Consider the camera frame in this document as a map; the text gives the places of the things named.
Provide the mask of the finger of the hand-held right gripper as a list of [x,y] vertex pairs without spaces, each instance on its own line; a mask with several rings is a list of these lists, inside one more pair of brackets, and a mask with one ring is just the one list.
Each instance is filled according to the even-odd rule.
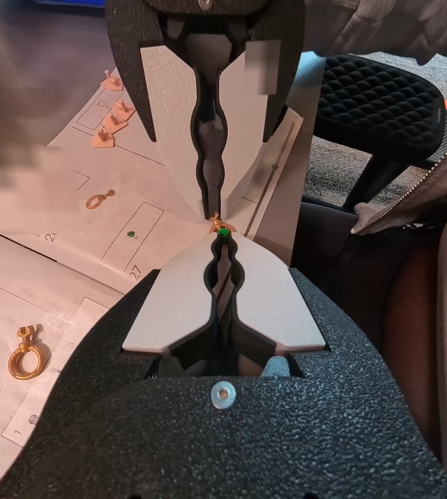
[[225,144],[220,215],[232,216],[262,154],[268,97],[276,94],[278,40],[248,41],[245,50],[220,72],[216,84]]
[[164,166],[187,207],[197,218],[207,220],[208,184],[198,135],[198,71],[165,45],[143,47],[140,57]]

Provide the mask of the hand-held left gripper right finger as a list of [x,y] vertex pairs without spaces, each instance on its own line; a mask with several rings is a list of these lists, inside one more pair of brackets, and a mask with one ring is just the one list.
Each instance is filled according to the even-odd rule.
[[325,348],[289,268],[241,234],[228,237],[231,338],[236,348]]

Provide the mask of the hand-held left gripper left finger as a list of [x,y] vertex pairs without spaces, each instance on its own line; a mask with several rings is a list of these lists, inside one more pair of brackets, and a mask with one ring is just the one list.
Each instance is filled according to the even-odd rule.
[[202,240],[159,271],[122,348],[129,352],[210,355],[217,336],[220,235]]

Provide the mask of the gold ring toy piece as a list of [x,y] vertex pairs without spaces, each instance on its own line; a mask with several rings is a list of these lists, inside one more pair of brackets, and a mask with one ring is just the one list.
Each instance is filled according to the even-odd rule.
[[213,212],[212,216],[209,218],[212,222],[212,227],[209,230],[209,234],[217,234],[220,228],[227,228],[230,230],[230,234],[236,231],[236,229],[229,223],[223,221],[218,212]]

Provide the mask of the person's right forearm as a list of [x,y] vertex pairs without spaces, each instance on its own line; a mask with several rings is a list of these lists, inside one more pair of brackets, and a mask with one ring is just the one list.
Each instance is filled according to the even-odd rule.
[[305,1],[303,51],[447,57],[447,1]]

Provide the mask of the white instruction booklet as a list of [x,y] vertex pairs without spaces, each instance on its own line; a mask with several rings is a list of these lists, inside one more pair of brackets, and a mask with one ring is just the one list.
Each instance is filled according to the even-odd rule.
[[0,236],[0,479],[52,382],[95,322],[140,279],[209,231],[172,203],[163,160],[137,114],[112,148],[91,147],[126,91],[96,91],[50,143],[76,153],[84,232]]

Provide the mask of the person's leg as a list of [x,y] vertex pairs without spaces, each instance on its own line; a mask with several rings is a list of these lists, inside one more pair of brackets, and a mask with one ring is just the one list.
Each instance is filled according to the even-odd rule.
[[406,256],[390,287],[382,354],[409,411],[440,458],[437,361],[438,244]]

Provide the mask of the person's grey zip jacket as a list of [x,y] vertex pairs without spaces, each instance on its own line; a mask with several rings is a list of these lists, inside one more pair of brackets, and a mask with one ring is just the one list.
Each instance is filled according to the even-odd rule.
[[357,222],[351,234],[376,234],[412,224],[428,225],[447,216],[447,151],[444,156],[396,201],[380,210],[367,203],[355,207]]

